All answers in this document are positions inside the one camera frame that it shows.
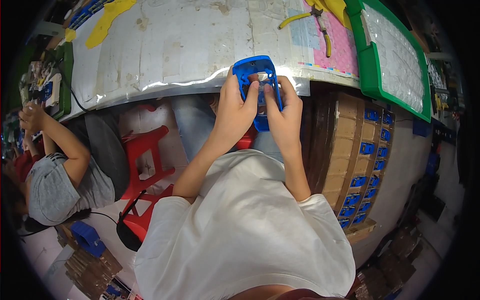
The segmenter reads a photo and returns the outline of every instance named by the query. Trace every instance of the green plastic tray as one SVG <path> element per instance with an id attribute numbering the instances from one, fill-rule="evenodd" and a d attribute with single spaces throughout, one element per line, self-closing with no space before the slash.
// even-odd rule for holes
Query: green plastic tray
<path id="1" fill-rule="evenodd" d="M 57 61 L 63 59 L 61 68 L 67 78 L 62 78 L 60 83 L 60 100 L 59 111 L 52 117 L 55 120 L 59 120 L 61 117 L 68 115 L 72 110 L 72 93 L 67 86 L 67 82 L 72 84 L 72 71 L 73 71 L 73 46 L 71 42 L 65 42 L 63 45 L 58 46 L 55 51 L 55 58 Z"/>
<path id="2" fill-rule="evenodd" d="M 417 52 L 417 57 L 420 64 L 420 69 L 422 72 L 422 81 L 424 86 L 424 95 L 423 95 L 423 109 L 422 112 L 416 112 L 412 107 L 410 107 L 405 102 L 401 101 L 392 94 L 385 92 L 382 89 L 382 78 L 380 72 L 380 61 L 378 58 L 377 45 L 374 42 L 371 42 L 367 45 L 365 38 L 365 31 L 363 29 L 362 20 L 361 20 L 361 10 L 364 10 L 365 7 L 363 3 L 366 3 L 368 6 L 372 7 L 379 13 L 381 13 L 385 18 L 392 22 L 400 32 L 408 39 L 410 44 L 413 46 Z M 408 31 L 408 29 L 400 22 L 397 17 L 382 3 L 378 0 L 345 0 L 347 5 L 347 13 L 350 16 L 350 22 L 352 24 L 353 36 L 355 38 L 355 44 L 357 46 L 357 56 L 359 62 L 359 73 L 360 73 L 360 89 L 362 93 L 366 96 L 372 97 L 377 100 L 384 101 L 389 104 L 397 104 L 400 107 L 411 112 L 416 117 L 427 121 L 431 121 L 431 101 L 430 101 L 430 86 L 428 79 L 428 70 L 427 62 L 425 60 L 425 55 L 421 46 L 418 44 L 417 40 L 413 35 Z"/>

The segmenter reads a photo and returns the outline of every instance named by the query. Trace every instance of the cord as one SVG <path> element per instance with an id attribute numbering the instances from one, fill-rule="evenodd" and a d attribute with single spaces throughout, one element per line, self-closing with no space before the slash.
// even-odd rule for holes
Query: cord
<path id="1" fill-rule="evenodd" d="M 77 99 L 77 96 L 75 95 L 75 93 L 73 92 L 72 90 L 72 85 L 67 81 L 67 77 L 65 76 L 65 73 L 63 72 L 62 68 L 60 67 L 60 62 L 57 60 L 57 58 L 55 57 L 55 55 L 50 52 L 50 50 L 45 50 L 46 53 L 50 54 L 50 56 L 53 58 L 55 64 L 57 65 L 57 69 L 59 70 L 60 74 L 61 74 L 61 77 L 62 77 L 62 80 L 65 82 L 65 85 L 67 86 L 67 88 L 70 90 L 70 93 L 73 95 L 73 98 L 75 99 L 75 102 L 77 103 L 78 107 L 80 107 L 84 112 L 89 112 L 89 110 L 87 110 L 86 108 L 84 108 L 80 102 L 78 101 Z"/>
<path id="2" fill-rule="evenodd" d="M 114 219 L 112 219 L 110 216 L 108 216 L 108 215 L 105 215 L 105 214 L 103 214 L 103 213 L 91 212 L 91 214 L 97 214 L 97 215 L 106 216 L 107 218 L 109 218 L 110 220 L 112 220 L 112 221 L 113 221 L 113 223 L 117 224 L 117 222 L 116 222 Z"/>
<path id="3" fill-rule="evenodd" d="M 97 214 L 97 215 L 106 216 L 107 218 L 109 218 L 110 220 L 112 220 L 113 223 L 115 223 L 115 224 L 117 223 L 117 222 L 116 222 L 114 219 L 112 219 L 110 216 L 105 215 L 105 214 L 103 214 L 103 213 L 98 213 L 98 212 L 90 212 L 90 213 L 91 213 L 91 214 Z M 34 235 L 34 234 L 36 234 L 36 233 L 42 232 L 43 230 L 49 229 L 49 228 L 50 228 L 50 227 L 47 227 L 47 228 L 44 228 L 44 229 L 42 229 L 42 230 L 39 230 L 39 231 L 36 231 L 36 232 L 30 232 L 30 233 L 27 233 L 27 234 L 19 234 L 18 236 L 19 236 L 19 237 L 28 237 L 28 236 L 31 236 L 31 235 Z"/>

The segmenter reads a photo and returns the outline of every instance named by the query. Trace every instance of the black bag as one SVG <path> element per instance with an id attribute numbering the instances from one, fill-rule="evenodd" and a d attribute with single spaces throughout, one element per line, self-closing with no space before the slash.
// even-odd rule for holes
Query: black bag
<path id="1" fill-rule="evenodd" d="M 138 236 L 123 222 L 125 216 L 133 209 L 135 204 L 137 204 L 138 199 L 146 193 L 146 190 L 143 190 L 140 195 L 135 199 L 135 201 L 127 208 L 125 214 L 122 215 L 120 212 L 119 214 L 119 221 L 117 223 L 117 234 L 121 242 L 127 247 L 128 249 L 137 252 L 142 245 L 142 241 L 138 238 Z"/>

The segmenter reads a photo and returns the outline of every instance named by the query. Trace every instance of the red plastic stool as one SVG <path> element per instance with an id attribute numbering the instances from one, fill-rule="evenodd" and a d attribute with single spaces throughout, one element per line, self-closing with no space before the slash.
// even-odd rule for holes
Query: red plastic stool
<path id="1" fill-rule="evenodd" d="M 257 130 L 255 129 L 255 126 L 252 125 L 235 146 L 237 146 L 238 150 L 249 149 L 253 146 L 255 136 L 257 136 Z"/>
<path id="2" fill-rule="evenodd" d="M 122 199 L 131 200 L 136 198 L 143 190 L 146 190 L 146 188 L 175 172 L 175 168 L 170 168 L 164 171 L 162 168 L 162 162 L 160 160 L 158 141 L 160 141 L 160 139 L 167 133 L 168 128 L 166 126 L 161 126 L 160 128 L 154 129 L 147 133 L 132 135 L 130 132 L 123 137 L 123 148 L 125 149 L 125 153 L 127 154 L 130 165 L 130 184 L 123 194 Z M 148 150 L 152 152 L 155 175 L 148 179 L 140 180 L 135 160 Z"/>
<path id="3" fill-rule="evenodd" d="M 132 232 L 140 239 L 141 242 L 144 241 L 145 235 L 147 234 L 148 225 L 150 224 L 150 219 L 152 218 L 152 212 L 155 204 L 163 197 L 169 197 L 173 192 L 173 184 L 169 185 L 160 195 L 149 195 L 143 194 L 140 196 L 140 200 L 150 201 L 151 204 L 145 210 L 145 212 L 139 216 L 135 206 L 132 208 L 133 215 L 127 214 L 123 219 L 123 222 L 132 230 Z M 125 209 L 122 212 L 122 215 L 125 213 L 127 208 L 135 201 L 135 198 L 131 198 Z"/>

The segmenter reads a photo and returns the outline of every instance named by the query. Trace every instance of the yellow pliers handle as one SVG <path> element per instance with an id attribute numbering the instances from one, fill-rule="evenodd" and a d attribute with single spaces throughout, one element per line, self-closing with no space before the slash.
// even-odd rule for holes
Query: yellow pliers handle
<path id="1" fill-rule="evenodd" d="M 282 23 L 280 23 L 280 25 L 278 26 L 278 29 L 282 29 L 283 27 L 287 26 L 287 24 L 292 22 L 292 21 L 295 21 L 295 20 L 298 20 L 298 19 L 301 19 L 301 18 L 306 18 L 306 17 L 309 17 L 311 15 L 312 14 L 310 12 L 306 12 L 306 13 L 302 13 L 302 14 L 297 14 L 296 16 L 293 16 L 293 17 L 289 17 L 289 18 L 285 19 Z"/>
<path id="2" fill-rule="evenodd" d="M 327 57 L 330 57 L 330 55 L 332 54 L 332 45 L 330 44 L 330 37 L 328 36 L 326 31 L 324 32 L 324 37 L 325 37 L 325 43 L 327 46 Z"/>

